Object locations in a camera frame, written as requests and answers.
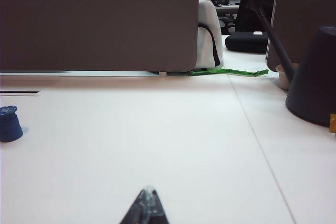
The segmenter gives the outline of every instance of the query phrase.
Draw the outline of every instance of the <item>green ribbon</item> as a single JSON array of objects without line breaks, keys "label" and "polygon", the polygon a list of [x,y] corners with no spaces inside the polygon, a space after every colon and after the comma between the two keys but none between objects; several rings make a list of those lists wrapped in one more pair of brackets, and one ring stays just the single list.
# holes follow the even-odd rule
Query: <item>green ribbon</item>
[{"label": "green ribbon", "polygon": [[258,71],[258,72],[247,72],[247,71],[240,71],[235,69],[214,69],[214,70],[205,70],[205,71],[190,71],[189,76],[204,76],[207,74],[217,74],[217,73],[229,73],[229,74],[238,74],[240,76],[263,76],[268,74],[268,69]]}]

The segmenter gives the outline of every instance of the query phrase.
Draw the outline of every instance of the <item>computer monitor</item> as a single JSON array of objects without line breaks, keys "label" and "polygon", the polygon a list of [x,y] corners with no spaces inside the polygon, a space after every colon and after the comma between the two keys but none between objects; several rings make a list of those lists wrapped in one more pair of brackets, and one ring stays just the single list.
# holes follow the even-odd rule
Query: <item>computer monitor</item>
[{"label": "computer monitor", "polygon": [[[292,62],[299,63],[314,34],[322,25],[336,24],[335,0],[276,0],[272,25]],[[267,66],[276,71],[280,64],[272,43]]]}]

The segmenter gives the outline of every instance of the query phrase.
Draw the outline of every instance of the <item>desk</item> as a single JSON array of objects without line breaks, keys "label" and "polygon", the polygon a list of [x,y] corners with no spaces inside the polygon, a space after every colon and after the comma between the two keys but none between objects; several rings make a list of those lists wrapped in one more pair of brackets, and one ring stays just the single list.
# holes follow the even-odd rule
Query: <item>desk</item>
[{"label": "desk", "polygon": [[240,1],[230,1],[230,5],[222,5],[215,6],[218,14],[237,14],[239,5],[235,5],[235,3],[239,3]]},{"label": "desk", "polygon": [[25,131],[1,144],[2,223],[118,223],[148,184],[172,224],[336,222],[335,136],[273,78],[43,79],[2,81],[42,90],[1,97]]}]

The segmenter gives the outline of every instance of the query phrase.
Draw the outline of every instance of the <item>black cushion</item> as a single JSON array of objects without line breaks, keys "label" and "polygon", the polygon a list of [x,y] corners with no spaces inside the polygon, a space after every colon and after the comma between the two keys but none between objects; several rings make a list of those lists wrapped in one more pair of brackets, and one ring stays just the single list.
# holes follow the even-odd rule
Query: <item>black cushion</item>
[{"label": "black cushion", "polygon": [[267,43],[268,36],[266,33],[255,35],[249,32],[235,32],[225,39],[225,46],[228,50],[259,54],[266,53]]}]

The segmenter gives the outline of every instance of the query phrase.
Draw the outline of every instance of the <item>desk seam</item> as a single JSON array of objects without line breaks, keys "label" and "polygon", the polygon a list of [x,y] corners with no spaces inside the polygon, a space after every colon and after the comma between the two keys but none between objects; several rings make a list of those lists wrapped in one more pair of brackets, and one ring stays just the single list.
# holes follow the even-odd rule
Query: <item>desk seam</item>
[{"label": "desk seam", "polygon": [[228,74],[228,78],[229,78],[229,80],[230,80],[230,84],[231,84],[231,86],[232,86],[232,88],[233,88],[233,90],[234,90],[234,92],[235,92],[235,94],[236,94],[236,97],[237,97],[237,99],[238,99],[238,102],[239,102],[239,104],[240,104],[240,106],[241,106],[241,108],[242,108],[242,110],[243,110],[243,112],[244,112],[244,114],[245,114],[245,117],[246,117],[246,119],[247,119],[247,121],[248,121],[248,124],[250,125],[250,128],[251,128],[251,130],[252,130],[252,132],[253,132],[253,135],[254,135],[254,137],[255,137],[255,139],[256,139],[258,145],[259,145],[259,148],[260,148],[260,150],[261,150],[261,153],[263,154],[263,156],[264,156],[264,158],[265,158],[265,161],[266,161],[266,163],[267,163],[267,166],[268,166],[268,168],[269,168],[269,170],[270,170],[270,172],[271,172],[271,174],[272,174],[272,177],[273,177],[273,179],[274,179],[274,181],[275,181],[275,183],[276,183],[276,185],[277,185],[277,187],[278,187],[278,190],[279,190],[279,192],[280,192],[280,194],[281,194],[281,196],[282,196],[282,198],[283,198],[283,200],[284,200],[284,202],[285,202],[285,204],[286,204],[287,210],[288,210],[288,212],[289,212],[289,214],[290,214],[290,216],[291,216],[291,218],[292,218],[294,224],[298,224],[297,221],[296,221],[296,219],[295,219],[295,217],[294,217],[294,214],[293,214],[292,210],[290,209],[290,206],[289,206],[289,204],[288,204],[288,202],[287,202],[287,199],[286,199],[286,197],[285,197],[285,195],[284,195],[284,192],[282,191],[282,189],[281,189],[281,187],[280,187],[280,184],[279,184],[279,182],[278,182],[278,180],[277,180],[277,177],[276,177],[276,175],[275,175],[275,172],[273,171],[273,169],[272,169],[272,167],[271,167],[271,164],[270,164],[269,160],[267,159],[266,153],[265,153],[265,151],[264,151],[264,149],[263,149],[263,147],[262,147],[262,145],[261,145],[261,143],[260,143],[260,141],[259,141],[259,139],[258,139],[258,137],[257,137],[257,134],[256,134],[256,132],[255,132],[255,130],[254,130],[252,124],[251,124],[251,121],[250,121],[250,119],[248,118],[248,115],[247,115],[247,113],[246,113],[246,111],[245,111],[245,108],[244,108],[244,106],[243,106],[243,104],[242,104],[242,102],[241,102],[241,100],[240,100],[240,98],[239,98],[239,95],[238,95],[238,93],[237,93],[237,91],[236,91],[236,89],[235,89],[234,84],[232,83],[232,80],[231,80],[229,74]]}]

